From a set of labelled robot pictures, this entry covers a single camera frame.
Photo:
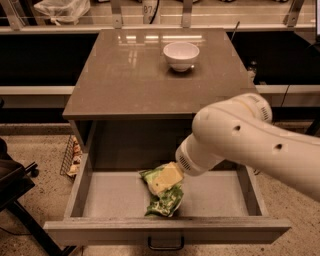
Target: drawer handle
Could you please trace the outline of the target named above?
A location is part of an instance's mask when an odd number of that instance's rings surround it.
[[[184,237],[183,236],[181,237],[181,243],[178,247],[154,247],[151,244],[151,237],[149,236],[148,237],[148,246],[151,250],[154,250],[154,251],[179,251],[184,247]]]

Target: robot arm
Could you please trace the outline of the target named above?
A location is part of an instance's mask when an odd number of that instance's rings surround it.
[[[320,139],[274,127],[271,120],[271,108],[260,95],[211,104],[195,116],[193,133],[176,151],[176,160],[195,176],[228,159],[320,201]]]

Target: white bag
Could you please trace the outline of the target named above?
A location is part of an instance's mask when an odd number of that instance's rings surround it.
[[[34,5],[34,8],[50,17],[52,23],[77,24],[79,18],[90,9],[90,0],[43,0]]]

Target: drawer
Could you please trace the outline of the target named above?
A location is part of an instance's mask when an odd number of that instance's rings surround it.
[[[150,193],[139,170],[174,161],[191,119],[95,121],[63,221],[45,223],[62,245],[272,243],[290,228],[268,215],[250,167],[225,161],[183,180],[174,217],[145,217]]]

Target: bowl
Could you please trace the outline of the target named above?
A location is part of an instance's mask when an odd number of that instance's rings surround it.
[[[200,50],[191,43],[175,42],[167,44],[163,53],[166,61],[175,71],[184,72],[194,65]]]

